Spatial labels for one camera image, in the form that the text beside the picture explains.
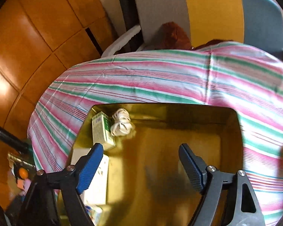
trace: blue fabric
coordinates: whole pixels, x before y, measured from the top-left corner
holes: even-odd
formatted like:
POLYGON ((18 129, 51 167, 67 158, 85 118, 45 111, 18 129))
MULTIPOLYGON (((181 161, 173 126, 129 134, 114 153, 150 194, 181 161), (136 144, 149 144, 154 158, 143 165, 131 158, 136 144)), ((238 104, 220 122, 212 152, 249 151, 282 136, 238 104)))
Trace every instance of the blue fabric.
POLYGON ((242 0, 244 43, 278 56, 283 49, 283 18, 273 0, 242 0))

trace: gray fabric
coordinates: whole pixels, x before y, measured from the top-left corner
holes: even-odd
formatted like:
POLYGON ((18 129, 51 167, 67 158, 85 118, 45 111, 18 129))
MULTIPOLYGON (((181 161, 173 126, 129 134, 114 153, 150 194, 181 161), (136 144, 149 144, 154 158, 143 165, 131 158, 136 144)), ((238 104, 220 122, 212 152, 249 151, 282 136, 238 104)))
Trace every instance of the gray fabric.
POLYGON ((186 0, 135 0, 144 43, 156 45, 162 40, 162 24, 174 21, 190 38, 186 0))

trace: tablecloth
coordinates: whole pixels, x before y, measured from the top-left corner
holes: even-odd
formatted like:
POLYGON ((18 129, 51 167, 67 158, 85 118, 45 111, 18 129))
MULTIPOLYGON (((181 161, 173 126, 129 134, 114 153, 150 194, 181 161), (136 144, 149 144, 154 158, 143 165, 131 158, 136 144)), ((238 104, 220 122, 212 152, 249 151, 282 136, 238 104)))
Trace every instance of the tablecloth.
POLYGON ((154 50, 114 55, 73 66, 44 92, 31 115, 37 169, 60 171, 93 105, 191 103, 238 113, 244 164, 264 214, 283 214, 283 62, 236 42, 198 51, 154 50))

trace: black cylinder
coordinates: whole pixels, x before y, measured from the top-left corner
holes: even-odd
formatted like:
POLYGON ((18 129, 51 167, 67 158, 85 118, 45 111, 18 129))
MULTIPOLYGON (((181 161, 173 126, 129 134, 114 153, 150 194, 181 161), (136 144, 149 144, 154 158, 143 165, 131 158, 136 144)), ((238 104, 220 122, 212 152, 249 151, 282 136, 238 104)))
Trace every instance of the black cylinder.
POLYGON ((22 154, 28 153, 28 144, 25 142, 22 142, 20 139, 18 139, 13 134, 9 133, 3 127, 0 127, 0 141, 14 148, 19 153, 22 153, 22 154))

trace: metal screw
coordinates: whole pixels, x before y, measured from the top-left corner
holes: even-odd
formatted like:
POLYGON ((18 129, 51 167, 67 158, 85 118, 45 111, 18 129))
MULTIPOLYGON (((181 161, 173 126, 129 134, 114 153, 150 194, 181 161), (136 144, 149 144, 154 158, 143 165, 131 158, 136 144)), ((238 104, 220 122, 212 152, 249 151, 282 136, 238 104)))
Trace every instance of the metal screw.
POLYGON ((67 168, 67 171, 71 172, 75 169, 75 166, 74 165, 69 165, 67 168))
POLYGON ((240 176, 245 176, 245 171, 239 170, 239 171, 238 171, 238 174, 239 174, 240 176))
POLYGON ((38 171, 37 171, 37 175, 38 175, 38 176, 41 176, 41 175, 43 175, 43 174, 44 174, 44 172, 45 172, 45 171, 44 171, 44 170, 42 170, 42 169, 41 169, 41 170, 38 170, 38 171))
POLYGON ((214 167, 214 166, 208 166, 207 169, 208 169, 210 172, 216 171, 216 167, 214 167))

